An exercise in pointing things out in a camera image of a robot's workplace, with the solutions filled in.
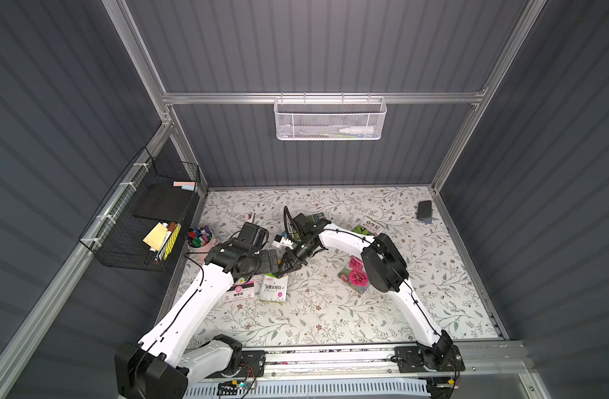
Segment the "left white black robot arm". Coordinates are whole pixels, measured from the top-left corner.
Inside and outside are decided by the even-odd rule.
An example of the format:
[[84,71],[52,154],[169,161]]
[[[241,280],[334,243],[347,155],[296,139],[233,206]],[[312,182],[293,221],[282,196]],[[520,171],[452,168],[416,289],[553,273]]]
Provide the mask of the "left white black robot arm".
[[118,393],[125,398],[180,398],[188,387],[215,373],[236,375],[242,345],[220,334],[196,350],[187,349],[211,309],[240,279],[262,269],[269,232],[246,222],[214,246],[198,276],[167,314],[138,342],[125,342],[114,356]]

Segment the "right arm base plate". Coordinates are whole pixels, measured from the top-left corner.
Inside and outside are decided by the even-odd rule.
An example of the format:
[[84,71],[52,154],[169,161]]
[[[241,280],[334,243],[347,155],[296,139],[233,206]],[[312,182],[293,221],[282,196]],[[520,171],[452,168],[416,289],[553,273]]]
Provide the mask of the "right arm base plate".
[[399,372],[463,372],[465,363],[457,345],[447,346],[444,351],[420,344],[394,347],[390,360],[397,364]]

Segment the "purple pink flower seed packet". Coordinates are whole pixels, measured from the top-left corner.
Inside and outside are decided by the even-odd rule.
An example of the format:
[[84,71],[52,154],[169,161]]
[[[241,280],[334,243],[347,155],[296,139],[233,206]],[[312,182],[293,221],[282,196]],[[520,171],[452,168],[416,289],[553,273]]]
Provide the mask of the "purple pink flower seed packet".
[[223,295],[223,303],[231,303],[241,300],[252,299],[255,294],[254,278],[240,278]]

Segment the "mixed flowers pink label packet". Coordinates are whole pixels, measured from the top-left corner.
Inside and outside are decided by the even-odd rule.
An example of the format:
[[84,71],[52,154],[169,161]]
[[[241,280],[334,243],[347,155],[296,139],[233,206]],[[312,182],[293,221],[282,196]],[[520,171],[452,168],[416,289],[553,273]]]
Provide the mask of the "mixed flowers pink label packet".
[[273,274],[265,274],[259,291],[262,302],[285,303],[287,299],[289,277],[276,278]]

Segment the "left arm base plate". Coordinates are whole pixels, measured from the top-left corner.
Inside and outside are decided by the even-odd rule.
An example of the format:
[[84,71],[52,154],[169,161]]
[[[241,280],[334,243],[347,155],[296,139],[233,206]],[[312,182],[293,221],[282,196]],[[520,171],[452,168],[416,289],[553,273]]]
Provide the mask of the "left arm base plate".
[[213,378],[243,379],[244,377],[262,377],[263,367],[266,363],[267,352],[264,350],[243,350],[240,360],[234,362],[234,367],[224,371],[215,372]]

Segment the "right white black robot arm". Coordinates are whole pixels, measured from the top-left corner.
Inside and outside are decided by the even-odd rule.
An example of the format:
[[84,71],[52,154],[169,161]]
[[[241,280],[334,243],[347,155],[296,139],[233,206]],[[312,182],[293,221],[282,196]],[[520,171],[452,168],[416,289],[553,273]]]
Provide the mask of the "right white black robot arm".
[[337,249],[359,257],[369,284],[392,298],[411,326],[423,354],[436,362],[446,360],[455,345],[449,334],[434,322],[415,293],[407,263],[388,235],[359,234],[324,218],[313,221],[303,214],[294,217],[287,208],[284,209],[283,222],[289,243],[277,269],[271,274],[281,278],[297,271],[315,254],[326,249]]

